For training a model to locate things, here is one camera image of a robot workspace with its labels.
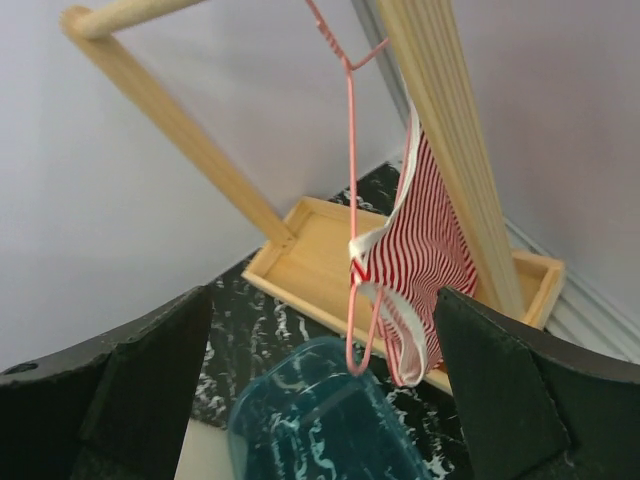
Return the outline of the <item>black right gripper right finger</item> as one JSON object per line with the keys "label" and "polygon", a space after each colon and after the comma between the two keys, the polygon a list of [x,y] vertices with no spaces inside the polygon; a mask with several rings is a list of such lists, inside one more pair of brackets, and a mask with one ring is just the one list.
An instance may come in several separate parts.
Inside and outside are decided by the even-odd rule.
{"label": "black right gripper right finger", "polygon": [[475,478],[638,478],[638,365],[452,288],[434,321]]}

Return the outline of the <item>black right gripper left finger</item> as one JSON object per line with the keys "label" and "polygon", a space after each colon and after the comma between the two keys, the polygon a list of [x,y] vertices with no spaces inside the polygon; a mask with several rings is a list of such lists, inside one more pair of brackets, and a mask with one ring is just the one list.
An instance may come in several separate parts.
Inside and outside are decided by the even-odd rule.
{"label": "black right gripper left finger", "polygon": [[173,478],[211,317],[212,292],[199,286],[2,371],[2,478]]}

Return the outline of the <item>red white striped tank top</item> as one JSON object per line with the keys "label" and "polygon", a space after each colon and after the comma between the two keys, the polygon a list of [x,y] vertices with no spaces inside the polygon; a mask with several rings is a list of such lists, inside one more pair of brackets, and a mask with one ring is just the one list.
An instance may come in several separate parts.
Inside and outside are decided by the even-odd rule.
{"label": "red white striped tank top", "polygon": [[419,384],[443,361],[433,319],[439,290],[473,294],[478,278],[414,106],[392,213],[382,227],[353,237],[348,250],[350,295],[369,298],[369,334],[383,340],[394,383]]}

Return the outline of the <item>pink wire hanger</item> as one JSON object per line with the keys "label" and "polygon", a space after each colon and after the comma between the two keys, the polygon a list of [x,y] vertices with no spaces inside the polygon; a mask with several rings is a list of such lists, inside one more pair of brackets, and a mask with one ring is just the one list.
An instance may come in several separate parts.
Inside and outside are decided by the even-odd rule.
{"label": "pink wire hanger", "polygon": [[[315,24],[319,32],[325,38],[327,44],[330,49],[334,52],[336,57],[341,61],[345,76],[346,76],[346,85],[347,85],[347,106],[348,106],[348,136],[349,136],[349,174],[350,174],[350,238],[351,240],[355,240],[358,236],[358,208],[357,208],[357,140],[356,140],[356,108],[355,108],[355,84],[353,74],[355,71],[366,65],[370,60],[372,60],[376,55],[378,55],[381,51],[385,49],[388,45],[389,40],[385,38],[380,43],[378,43],[365,57],[359,60],[356,63],[353,63],[348,55],[344,52],[344,49],[341,47],[339,41],[337,40],[334,33],[331,31],[329,25],[321,14],[319,8],[312,0],[306,0],[305,3],[311,10],[314,18]],[[360,280],[369,280],[369,275],[362,267],[359,260],[356,259],[355,256],[351,257],[350,263],[350,293],[349,293],[349,301],[348,301],[348,313],[347,313],[347,330],[346,330],[346,363],[349,371],[354,376],[362,375],[370,361],[373,341],[377,328],[377,321],[379,318],[379,309],[383,297],[382,292],[378,292],[375,297],[375,301],[373,302],[373,313],[371,317],[371,322],[369,326],[368,337],[364,347],[364,354],[362,356],[362,360],[360,363],[357,363],[354,360],[353,356],[353,337],[355,331],[355,306],[356,306],[356,296],[358,293],[358,281]]]}

